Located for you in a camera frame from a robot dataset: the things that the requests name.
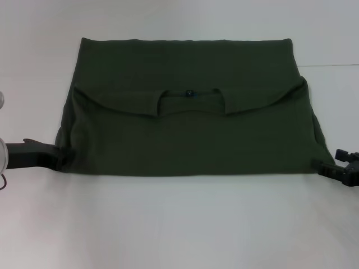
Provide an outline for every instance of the white surface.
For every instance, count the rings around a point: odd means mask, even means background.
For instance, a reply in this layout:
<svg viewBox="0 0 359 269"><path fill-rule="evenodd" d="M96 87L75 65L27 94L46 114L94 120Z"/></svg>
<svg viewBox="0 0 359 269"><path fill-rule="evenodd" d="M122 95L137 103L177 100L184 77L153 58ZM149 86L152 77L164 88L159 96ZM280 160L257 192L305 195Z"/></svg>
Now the white surface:
<svg viewBox="0 0 359 269"><path fill-rule="evenodd" d="M298 65L358 64L357 1L0 3L0 137L53 143L81 37L292 38ZM329 150L359 151L359 67L302 67ZM317 175L6 171L2 268L359 268L359 187Z"/></svg>

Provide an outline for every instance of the green fabric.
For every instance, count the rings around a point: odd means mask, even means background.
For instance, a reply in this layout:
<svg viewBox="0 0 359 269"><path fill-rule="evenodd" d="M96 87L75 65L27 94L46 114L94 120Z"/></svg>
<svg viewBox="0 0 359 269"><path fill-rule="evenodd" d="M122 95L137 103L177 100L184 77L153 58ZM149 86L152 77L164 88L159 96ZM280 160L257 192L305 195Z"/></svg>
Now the green fabric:
<svg viewBox="0 0 359 269"><path fill-rule="evenodd" d="M85 174L311 173L312 159L333 163L290 39L82 39L56 145L76 153L63 171Z"/></svg>

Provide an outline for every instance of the folded cloth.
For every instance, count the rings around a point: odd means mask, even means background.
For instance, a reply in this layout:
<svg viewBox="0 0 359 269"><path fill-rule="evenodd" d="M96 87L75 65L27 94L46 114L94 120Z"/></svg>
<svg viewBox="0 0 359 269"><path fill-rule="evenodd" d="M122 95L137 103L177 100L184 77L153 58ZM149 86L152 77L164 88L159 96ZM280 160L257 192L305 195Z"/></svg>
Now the folded cloth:
<svg viewBox="0 0 359 269"><path fill-rule="evenodd" d="M334 163L290 39L82 39L56 145L63 172L314 173Z"/></svg>

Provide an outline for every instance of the green t-shirt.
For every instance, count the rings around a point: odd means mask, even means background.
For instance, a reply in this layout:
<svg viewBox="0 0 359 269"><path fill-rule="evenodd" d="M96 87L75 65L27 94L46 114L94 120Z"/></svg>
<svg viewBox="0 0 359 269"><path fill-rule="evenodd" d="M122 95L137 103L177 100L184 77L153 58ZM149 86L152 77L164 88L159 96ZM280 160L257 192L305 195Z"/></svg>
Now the green t-shirt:
<svg viewBox="0 0 359 269"><path fill-rule="evenodd" d="M290 39L82 39L56 145L63 171L311 173L334 163Z"/></svg>

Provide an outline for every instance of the white background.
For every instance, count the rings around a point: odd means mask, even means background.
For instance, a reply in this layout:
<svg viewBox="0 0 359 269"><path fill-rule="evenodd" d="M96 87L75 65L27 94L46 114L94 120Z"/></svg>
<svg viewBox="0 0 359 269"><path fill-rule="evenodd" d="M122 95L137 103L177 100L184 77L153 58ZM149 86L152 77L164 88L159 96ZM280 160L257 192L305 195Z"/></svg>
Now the white background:
<svg viewBox="0 0 359 269"><path fill-rule="evenodd" d="M359 151L358 10L357 0L2 0L0 137L54 142L81 37L291 38L330 152ZM1 268L359 268L359 187L318 175L5 175Z"/></svg>

